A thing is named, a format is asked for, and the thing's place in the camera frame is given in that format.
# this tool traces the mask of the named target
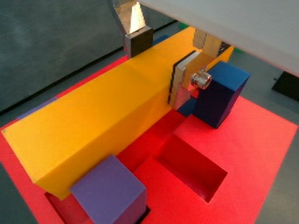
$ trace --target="red surface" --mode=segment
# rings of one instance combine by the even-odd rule
[[[45,193],[45,197],[50,202],[53,209],[55,210],[59,218],[66,224],[81,224],[90,221],[89,216],[82,210],[79,203],[70,195],[65,200],[58,200],[51,194]]]
[[[169,138],[154,159],[198,196],[209,202],[226,172],[177,136]]]
[[[107,70],[110,70],[113,67],[119,65],[126,61],[126,56],[115,60],[113,63],[110,63],[107,66],[105,66],[101,70],[98,70],[95,73],[93,73],[86,79],[79,81],[75,85],[69,87],[65,91],[62,91],[59,94],[57,94],[57,97],[62,97],[66,93],[69,93],[73,89],[78,88],[82,86],[86,82],[91,81],[94,78],[97,78],[102,73],[105,73]]]
[[[253,223],[296,129],[240,97],[218,129],[189,116],[173,134],[189,145],[182,147],[192,147],[228,175],[206,203],[149,158],[134,171],[146,187],[152,209],[144,224]]]
[[[117,154],[117,159],[130,172],[156,153],[184,119],[185,117],[180,113],[170,110],[152,128]]]
[[[125,59],[121,58],[105,69]],[[94,73],[58,97],[106,70]],[[242,98],[237,99],[218,129],[210,128],[192,116],[185,120],[172,110],[117,155],[148,189],[150,213],[142,223],[253,223],[296,128]],[[178,150],[176,156],[172,155],[172,148]],[[161,159],[157,161],[161,155],[174,161],[170,166]],[[51,196],[46,199],[43,191],[29,180],[2,135],[0,161],[38,223],[55,224],[62,220],[90,223],[71,197],[63,201],[57,201]],[[185,161],[190,162],[190,169],[182,169]],[[214,167],[213,164],[218,170],[205,172],[204,167]],[[214,173],[221,171],[228,175],[222,182],[212,184],[214,179],[220,179]]]

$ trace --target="square hole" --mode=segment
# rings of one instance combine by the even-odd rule
[[[228,173],[177,136],[166,141],[154,159],[209,202]]]

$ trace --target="dark gray surface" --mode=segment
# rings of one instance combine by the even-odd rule
[[[144,8],[153,28],[170,18]],[[121,47],[106,1],[0,2],[0,112]]]

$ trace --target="purple cube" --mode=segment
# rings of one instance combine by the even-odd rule
[[[114,156],[109,156],[70,188],[94,223],[136,223],[145,213],[142,183]]]

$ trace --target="metal bracket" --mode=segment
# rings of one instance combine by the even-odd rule
[[[194,31],[192,44],[201,51],[190,52],[172,66],[168,103],[173,109],[178,109],[190,99],[194,88],[208,87],[210,75],[205,72],[205,67],[229,47],[220,39],[201,30]]]

